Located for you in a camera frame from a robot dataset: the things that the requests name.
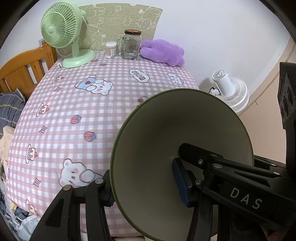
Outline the wooden bed headboard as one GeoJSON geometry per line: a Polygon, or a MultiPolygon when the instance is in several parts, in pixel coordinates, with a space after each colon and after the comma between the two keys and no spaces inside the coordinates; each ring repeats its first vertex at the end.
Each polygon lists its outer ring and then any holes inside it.
{"type": "Polygon", "coordinates": [[[25,51],[9,60],[1,68],[1,92],[20,90],[29,98],[45,75],[42,60],[45,60],[48,69],[57,61],[55,48],[44,40],[41,47],[25,51]]]}

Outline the peach cloth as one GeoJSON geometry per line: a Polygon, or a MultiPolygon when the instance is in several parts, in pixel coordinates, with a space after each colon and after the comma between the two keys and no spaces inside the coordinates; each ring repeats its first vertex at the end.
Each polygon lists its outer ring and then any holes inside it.
{"type": "Polygon", "coordinates": [[[13,139],[15,129],[11,126],[5,126],[3,128],[3,136],[0,143],[0,156],[1,162],[8,160],[9,150],[13,139]]]}

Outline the green patterned wall mat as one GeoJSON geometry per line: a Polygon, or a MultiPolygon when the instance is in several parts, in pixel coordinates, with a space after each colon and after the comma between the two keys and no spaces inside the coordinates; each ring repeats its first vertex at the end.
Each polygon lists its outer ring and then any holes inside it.
{"type": "Polygon", "coordinates": [[[125,30],[141,31],[142,39],[154,38],[162,9],[127,3],[101,3],[79,6],[82,19],[79,49],[104,51],[105,44],[123,37],[125,30]]]}

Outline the glass jar with lid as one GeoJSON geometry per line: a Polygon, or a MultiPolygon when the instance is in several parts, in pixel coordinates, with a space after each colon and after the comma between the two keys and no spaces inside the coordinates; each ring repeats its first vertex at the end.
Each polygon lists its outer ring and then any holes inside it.
{"type": "Polygon", "coordinates": [[[127,60],[138,58],[142,32],[139,30],[125,30],[125,34],[117,40],[116,51],[119,56],[127,60]]]}

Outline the white clip fan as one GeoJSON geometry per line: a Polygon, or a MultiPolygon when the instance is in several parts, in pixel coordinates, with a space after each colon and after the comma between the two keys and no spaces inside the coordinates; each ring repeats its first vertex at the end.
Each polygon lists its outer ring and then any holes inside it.
{"type": "Polygon", "coordinates": [[[215,87],[209,93],[224,101],[233,111],[239,113],[246,108],[249,101],[247,85],[243,80],[230,76],[224,70],[212,74],[215,87]]]}

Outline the pink checkered tablecloth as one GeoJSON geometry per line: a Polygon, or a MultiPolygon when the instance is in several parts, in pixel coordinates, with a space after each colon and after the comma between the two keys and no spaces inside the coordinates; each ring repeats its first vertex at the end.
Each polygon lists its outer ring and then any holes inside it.
{"type": "Polygon", "coordinates": [[[81,187],[102,177],[129,114],[175,88],[197,88],[187,68],[102,53],[75,68],[57,61],[28,99],[8,155],[6,196],[30,214],[28,229],[64,185],[81,187]]]}

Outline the purple plush toy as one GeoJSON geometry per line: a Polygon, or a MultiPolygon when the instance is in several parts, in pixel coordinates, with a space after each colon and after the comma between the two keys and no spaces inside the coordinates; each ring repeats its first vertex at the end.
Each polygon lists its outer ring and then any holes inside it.
{"type": "Polygon", "coordinates": [[[184,49],[166,40],[142,40],[140,55],[153,62],[165,63],[171,67],[182,67],[185,64],[184,49]]]}

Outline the green desk fan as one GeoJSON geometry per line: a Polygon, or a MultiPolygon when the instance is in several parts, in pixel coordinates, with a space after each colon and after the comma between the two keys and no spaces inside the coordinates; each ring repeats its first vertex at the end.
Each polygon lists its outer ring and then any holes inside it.
{"type": "Polygon", "coordinates": [[[95,59],[90,49],[79,49],[79,36],[86,12],[72,1],[60,1],[51,5],[41,20],[41,34],[45,42],[56,49],[70,46],[70,56],[64,57],[62,66],[74,68],[95,59]]]}

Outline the blue clothes pile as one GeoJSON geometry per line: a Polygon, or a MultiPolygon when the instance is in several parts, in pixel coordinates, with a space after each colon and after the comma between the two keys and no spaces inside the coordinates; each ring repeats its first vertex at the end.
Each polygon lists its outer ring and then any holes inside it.
{"type": "Polygon", "coordinates": [[[12,238],[30,240],[41,219],[17,206],[13,209],[11,204],[13,203],[6,197],[6,189],[1,186],[1,217],[4,224],[8,225],[12,238]]]}

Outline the cotton swab container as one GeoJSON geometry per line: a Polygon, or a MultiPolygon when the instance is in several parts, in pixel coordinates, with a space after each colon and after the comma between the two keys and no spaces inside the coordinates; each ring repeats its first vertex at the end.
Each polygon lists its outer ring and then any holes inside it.
{"type": "Polygon", "coordinates": [[[108,41],[105,44],[105,56],[108,59],[116,57],[117,54],[117,42],[116,41],[108,41]]]}

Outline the grey plaid pillow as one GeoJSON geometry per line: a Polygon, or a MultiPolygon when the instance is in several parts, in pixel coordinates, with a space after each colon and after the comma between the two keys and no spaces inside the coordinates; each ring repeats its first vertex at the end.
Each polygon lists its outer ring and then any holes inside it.
{"type": "Polygon", "coordinates": [[[1,133],[5,126],[16,127],[26,101],[26,97],[18,88],[13,92],[1,93],[1,133]]]}

